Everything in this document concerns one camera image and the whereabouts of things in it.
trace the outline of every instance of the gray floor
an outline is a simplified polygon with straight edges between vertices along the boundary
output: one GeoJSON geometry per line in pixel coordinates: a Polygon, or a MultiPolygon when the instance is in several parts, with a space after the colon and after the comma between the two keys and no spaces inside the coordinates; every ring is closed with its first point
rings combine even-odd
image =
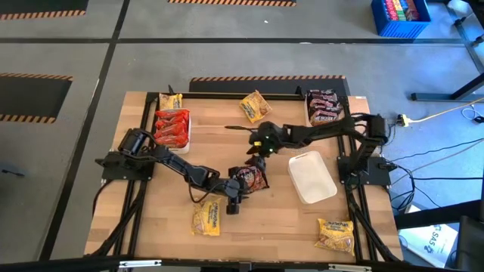
{"type": "MultiPolygon", "coordinates": [[[[378,38],[369,2],[301,0],[292,11],[138,0],[129,6],[121,36],[378,38]]],[[[85,17],[39,20],[35,24],[2,22],[0,37],[110,37],[121,4],[120,0],[91,0],[85,17]]],[[[459,37],[443,5],[430,5],[430,10],[433,23],[419,38],[459,37]]],[[[31,261],[39,253],[106,49],[106,45],[0,45],[0,63],[8,63],[0,66],[0,73],[74,76],[53,125],[0,122],[0,160],[16,163],[29,173],[21,179],[2,176],[1,263],[31,261]]],[[[187,91],[189,79],[195,76],[304,74],[345,75],[351,93],[366,96],[372,113],[387,118],[406,113],[419,119],[456,104],[410,102],[411,92],[452,92],[478,72],[463,45],[117,45],[53,257],[79,257],[83,253],[92,197],[101,176],[94,158],[104,156],[110,148],[126,91],[167,91],[168,84],[176,91],[187,91]]],[[[476,107],[484,112],[481,105],[476,107]]],[[[474,140],[483,132],[482,125],[454,111],[410,128],[398,128],[396,139],[384,154],[394,159],[474,140]]],[[[484,147],[477,146],[415,176],[482,175],[483,151],[484,147]]],[[[416,168],[451,152],[407,159],[401,164],[416,168]]],[[[404,180],[392,191],[401,193],[409,187],[404,180]]],[[[418,187],[444,206],[479,198],[481,184],[420,181],[418,187]]],[[[420,193],[415,202],[433,207],[420,193]]]]}

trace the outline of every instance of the plastic bin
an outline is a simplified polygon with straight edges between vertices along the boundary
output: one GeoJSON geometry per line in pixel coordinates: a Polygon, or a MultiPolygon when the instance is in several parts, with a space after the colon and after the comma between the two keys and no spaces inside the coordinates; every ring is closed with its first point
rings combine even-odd
{"type": "Polygon", "coordinates": [[[378,35],[382,37],[415,39],[430,24],[430,15],[425,0],[414,0],[420,15],[419,21],[393,21],[386,15],[385,0],[373,0],[371,9],[377,26],[378,35]]]}

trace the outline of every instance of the white tray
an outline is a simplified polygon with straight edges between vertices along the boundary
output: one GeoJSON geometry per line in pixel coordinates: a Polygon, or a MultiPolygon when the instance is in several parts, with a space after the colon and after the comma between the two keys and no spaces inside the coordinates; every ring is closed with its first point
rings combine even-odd
{"type": "Polygon", "coordinates": [[[309,151],[290,158],[288,171],[304,204],[312,204],[337,193],[336,185],[319,152],[309,151]]]}

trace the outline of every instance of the chip bag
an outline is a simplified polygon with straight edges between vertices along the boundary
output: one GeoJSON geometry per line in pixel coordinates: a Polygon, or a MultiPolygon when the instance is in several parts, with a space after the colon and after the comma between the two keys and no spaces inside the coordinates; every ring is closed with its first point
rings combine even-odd
{"type": "Polygon", "coordinates": [[[258,121],[272,111],[271,106],[264,100],[259,91],[247,95],[241,102],[240,107],[244,110],[251,123],[258,121]]]}
{"type": "Polygon", "coordinates": [[[182,107],[182,94],[166,95],[160,94],[160,109],[171,110],[182,107]]]}
{"type": "Polygon", "coordinates": [[[220,198],[209,198],[194,204],[191,233],[220,236],[220,198]]]}
{"type": "Polygon", "coordinates": [[[332,249],[355,255],[355,238],[353,237],[353,222],[351,221],[319,221],[319,241],[316,247],[322,249],[332,249]]]}

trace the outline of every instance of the power cord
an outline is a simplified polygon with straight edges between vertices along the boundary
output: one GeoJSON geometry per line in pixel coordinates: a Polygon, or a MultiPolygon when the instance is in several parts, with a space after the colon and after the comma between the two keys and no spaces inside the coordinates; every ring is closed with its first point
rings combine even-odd
{"type": "MultiPolygon", "coordinates": [[[[410,173],[412,173],[412,174],[413,174],[413,173],[414,173],[414,172],[416,172],[417,170],[420,170],[420,169],[422,169],[422,168],[425,168],[425,167],[427,167],[427,166],[429,166],[429,165],[432,165],[432,164],[437,163],[437,162],[441,162],[441,161],[443,161],[443,160],[445,160],[445,159],[452,158],[453,156],[456,156],[456,155],[458,155],[458,154],[460,154],[460,153],[463,153],[463,152],[465,152],[465,151],[467,151],[467,150],[471,149],[472,147],[475,147],[477,144],[480,144],[480,143],[482,143],[483,141],[484,141],[484,139],[480,139],[480,140],[476,141],[474,144],[470,145],[469,147],[466,147],[466,148],[464,148],[464,149],[462,149],[462,150],[460,150],[460,151],[458,151],[458,152],[456,152],[456,153],[453,153],[453,154],[451,154],[451,155],[445,156],[445,157],[443,157],[443,158],[441,158],[441,159],[437,159],[437,160],[432,161],[432,162],[429,162],[429,163],[427,163],[427,164],[425,164],[425,165],[419,166],[419,167],[415,168],[414,170],[411,170],[411,171],[410,171],[410,173]]],[[[405,178],[406,176],[410,175],[410,173],[407,173],[406,175],[401,176],[401,177],[400,177],[400,178],[399,178],[397,181],[395,181],[393,184],[396,184],[396,183],[397,183],[397,182],[399,182],[401,179],[403,179],[403,178],[405,178]]]]}
{"type": "Polygon", "coordinates": [[[98,203],[99,195],[102,193],[104,188],[106,188],[107,185],[109,185],[112,181],[113,180],[106,180],[106,182],[101,185],[101,188],[99,188],[98,192],[94,196],[94,200],[92,201],[92,216],[94,216],[94,212],[96,211],[96,204],[98,203]]]}
{"type": "Polygon", "coordinates": [[[408,127],[411,123],[418,123],[418,122],[423,122],[423,121],[427,121],[429,119],[432,119],[434,117],[437,117],[437,116],[441,116],[442,114],[444,113],[449,113],[451,112],[452,110],[457,110],[457,109],[460,109],[460,108],[463,108],[463,107],[467,107],[469,105],[472,105],[472,104],[475,104],[481,100],[484,100],[484,97],[483,98],[480,98],[480,99],[477,99],[477,100],[474,100],[472,102],[469,102],[467,104],[464,104],[464,105],[461,105],[459,107],[454,107],[454,108],[451,108],[449,110],[444,110],[442,111],[441,113],[436,113],[436,114],[433,114],[431,116],[427,116],[425,118],[422,118],[422,119],[419,119],[419,120],[412,120],[410,118],[408,118],[405,114],[399,114],[398,118],[397,118],[397,123],[400,125],[400,126],[403,126],[403,127],[408,127]]]}
{"type": "Polygon", "coordinates": [[[420,191],[420,192],[421,192],[421,193],[422,193],[424,196],[426,196],[426,197],[427,197],[427,199],[429,199],[429,200],[430,200],[430,202],[431,202],[431,203],[433,203],[433,205],[435,205],[435,206],[437,206],[437,207],[439,207],[439,208],[440,208],[440,206],[439,206],[437,203],[435,203],[435,201],[433,201],[433,199],[432,199],[432,198],[431,198],[429,195],[427,195],[425,192],[423,192],[423,191],[422,191],[420,188],[418,188],[418,187],[415,185],[415,179],[414,179],[414,176],[413,176],[413,174],[411,173],[411,171],[410,171],[410,170],[408,170],[408,169],[406,169],[406,168],[403,168],[403,167],[401,167],[400,165],[396,165],[396,166],[397,166],[398,168],[400,168],[400,169],[404,170],[405,172],[407,172],[407,174],[408,174],[408,176],[409,176],[409,178],[410,178],[410,181],[411,181],[411,190],[409,190],[409,191],[407,191],[407,192],[405,192],[405,193],[401,193],[401,194],[399,194],[398,196],[395,196],[395,197],[393,197],[392,199],[390,199],[390,202],[393,202],[393,200],[398,199],[399,197],[402,197],[402,196],[407,195],[407,196],[406,196],[406,197],[403,199],[402,203],[400,203],[400,205],[399,205],[399,206],[397,206],[397,207],[392,206],[392,208],[394,208],[394,209],[395,209],[395,210],[397,210],[397,211],[405,210],[405,209],[406,209],[406,208],[407,208],[407,207],[408,207],[408,206],[409,206],[409,205],[412,203],[412,201],[414,200],[414,197],[415,197],[415,190],[419,190],[419,191],[420,191]]]}
{"type": "Polygon", "coordinates": [[[470,105],[470,107],[471,107],[472,109],[470,109],[470,108],[465,108],[465,109],[462,109],[462,111],[461,111],[461,114],[462,114],[462,116],[463,116],[465,119],[467,119],[467,120],[476,120],[476,118],[477,118],[477,117],[482,117],[482,114],[476,110],[476,107],[475,107],[473,104],[472,104],[472,105],[470,105]],[[467,115],[466,115],[466,113],[465,113],[465,112],[467,112],[467,111],[472,112],[472,113],[474,114],[474,116],[473,116],[473,117],[469,117],[469,116],[467,116],[467,115]]]}
{"type": "Polygon", "coordinates": [[[451,148],[455,148],[455,147],[459,147],[461,145],[465,145],[465,144],[472,144],[472,143],[475,143],[475,142],[478,142],[478,141],[482,141],[484,140],[484,138],[480,138],[480,139],[477,139],[477,140],[474,140],[474,141],[468,141],[468,142],[465,142],[465,143],[460,143],[460,144],[456,144],[454,146],[451,146],[451,147],[443,147],[443,148],[440,148],[438,150],[430,150],[430,151],[427,151],[425,153],[416,153],[416,154],[413,154],[413,155],[410,155],[410,156],[404,156],[402,158],[398,158],[398,159],[393,159],[391,160],[390,162],[396,162],[400,159],[408,159],[408,158],[412,158],[412,157],[415,157],[415,156],[422,156],[422,155],[427,155],[428,153],[434,153],[434,152],[439,152],[439,151],[442,151],[442,150],[447,150],[447,149],[451,149],[451,148]]]}

